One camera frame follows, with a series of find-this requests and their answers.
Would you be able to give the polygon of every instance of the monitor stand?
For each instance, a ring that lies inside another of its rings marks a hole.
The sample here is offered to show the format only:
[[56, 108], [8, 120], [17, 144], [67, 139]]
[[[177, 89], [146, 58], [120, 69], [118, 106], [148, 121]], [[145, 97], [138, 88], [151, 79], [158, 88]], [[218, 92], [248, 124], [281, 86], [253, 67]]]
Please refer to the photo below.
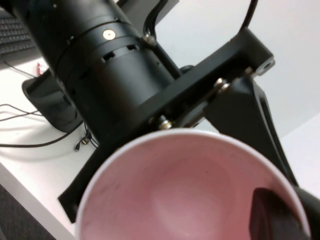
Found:
[[[119, 0], [121, 7], [133, 25], [142, 32], [145, 19], [159, 0]], [[160, 12], [157, 23], [179, 2], [169, 0]], [[43, 75], [26, 80], [22, 90], [29, 101], [56, 129], [68, 133], [83, 120], [61, 91], [56, 79], [47, 70]]]

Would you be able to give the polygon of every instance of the black cable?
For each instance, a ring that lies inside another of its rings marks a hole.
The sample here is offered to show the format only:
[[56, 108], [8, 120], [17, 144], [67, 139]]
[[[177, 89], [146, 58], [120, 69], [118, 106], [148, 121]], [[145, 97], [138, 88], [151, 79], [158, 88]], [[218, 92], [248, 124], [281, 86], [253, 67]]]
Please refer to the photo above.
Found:
[[52, 141], [48, 141], [45, 143], [40, 143], [40, 144], [0, 144], [0, 148], [17, 148], [17, 149], [33, 149], [33, 148], [42, 148], [42, 147], [46, 147], [52, 144], [55, 144], [63, 139], [65, 139], [66, 137], [68, 137], [70, 134], [72, 134], [77, 128], [79, 127], [76, 126], [74, 129], [72, 129], [71, 131], [67, 132], [65, 135], [52, 140]]
[[92, 146], [94, 146], [96, 149], [98, 148], [98, 145], [94, 143], [93, 138], [90, 138], [89, 141], [92, 144]]
[[257, 4], [258, 4], [258, 0], [251, 0], [248, 11], [246, 12], [246, 16], [243, 20], [243, 23], [242, 23], [239, 31], [241, 31], [242, 29], [247, 28], [249, 26], [249, 24], [252, 20], [252, 17], [254, 16]]
[[23, 116], [32, 115], [32, 114], [34, 114], [36, 112], [38, 112], [38, 111], [33, 111], [33, 112], [28, 112], [28, 113], [24, 113], [24, 114], [20, 114], [20, 115], [10, 116], [10, 117], [4, 118], [4, 119], [0, 119], [0, 122], [8, 121], [8, 120], [15, 119], [15, 118], [20, 118], [20, 117], [23, 117]]
[[157, 39], [156, 21], [161, 10], [166, 6], [168, 0], [159, 0], [158, 4], [150, 11], [143, 25], [143, 35], [151, 35]]
[[26, 74], [26, 75], [28, 75], [28, 76], [30, 76], [30, 77], [32, 77], [32, 78], [36, 78], [36, 76], [34, 76], [34, 75], [32, 75], [32, 74], [30, 74], [30, 73], [28, 73], [28, 72], [26, 72], [26, 71], [23, 71], [23, 70], [21, 70], [21, 69], [19, 69], [19, 68], [16, 68], [15, 66], [12, 66], [11, 64], [7, 63], [6, 61], [4, 61], [3, 63], [4, 63], [5, 65], [7, 65], [8, 67], [10, 67], [10, 68], [12, 68], [12, 69], [14, 69], [14, 70], [16, 70], [16, 71], [18, 71], [18, 72], [20, 72], [20, 73]]
[[41, 113], [37, 113], [37, 112], [39, 112], [39, 111], [33, 111], [33, 112], [25, 111], [25, 110], [22, 110], [22, 109], [20, 109], [20, 108], [17, 108], [16, 106], [12, 106], [12, 105], [10, 105], [10, 104], [8, 104], [8, 103], [6, 103], [6, 104], [0, 104], [0, 108], [1, 108], [1, 107], [10, 107], [10, 108], [13, 108], [13, 109], [15, 109], [15, 110], [18, 110], [18, 111], [20, 111], [20, 112], [22, 112], [22, 113], [25, 113], [25, 114], [31, 114], [31, 115], [43, 117], [43, 115], [42, 115]]

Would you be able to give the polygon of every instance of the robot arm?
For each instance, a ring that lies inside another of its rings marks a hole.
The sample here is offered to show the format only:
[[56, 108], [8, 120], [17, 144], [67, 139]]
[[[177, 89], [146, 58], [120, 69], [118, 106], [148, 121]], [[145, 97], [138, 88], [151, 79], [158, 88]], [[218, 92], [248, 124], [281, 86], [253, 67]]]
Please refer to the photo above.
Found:
[[113, 0], [0, 3], [28, 27], [60, 88], [100, 143], [59, 197], [71, 222], [90, 179], [117, 148], [159, 129], [193, 127], [206, 117], [277, 166], [308, 209], [313, 238], [320, 238], [320, 202], [298, 187], [266, 97], [253, 80], [275, 64], [274, 57], [246, 27], [182, 70], [157, 43], [155, 18], [148, 18], [142, 36]]

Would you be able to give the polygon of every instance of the black cylindrical motor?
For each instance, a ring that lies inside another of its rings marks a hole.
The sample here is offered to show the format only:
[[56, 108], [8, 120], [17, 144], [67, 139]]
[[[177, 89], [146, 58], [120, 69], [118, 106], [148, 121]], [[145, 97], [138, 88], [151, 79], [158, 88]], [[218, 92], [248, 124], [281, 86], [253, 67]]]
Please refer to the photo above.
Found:
[[113, 0], [15, 0], [13, 12], [98, 141], [174, 79]]

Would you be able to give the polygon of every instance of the cable connector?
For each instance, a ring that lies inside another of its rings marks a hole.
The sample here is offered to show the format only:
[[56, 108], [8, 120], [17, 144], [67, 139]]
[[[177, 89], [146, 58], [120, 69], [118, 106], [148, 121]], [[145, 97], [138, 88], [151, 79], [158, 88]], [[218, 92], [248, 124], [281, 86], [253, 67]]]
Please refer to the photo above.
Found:
[[81, 144], [87, 145], [90, 142], [90, 139], [87, 136], [84, 136], [75, 146], [75, 151], [79, 152]]

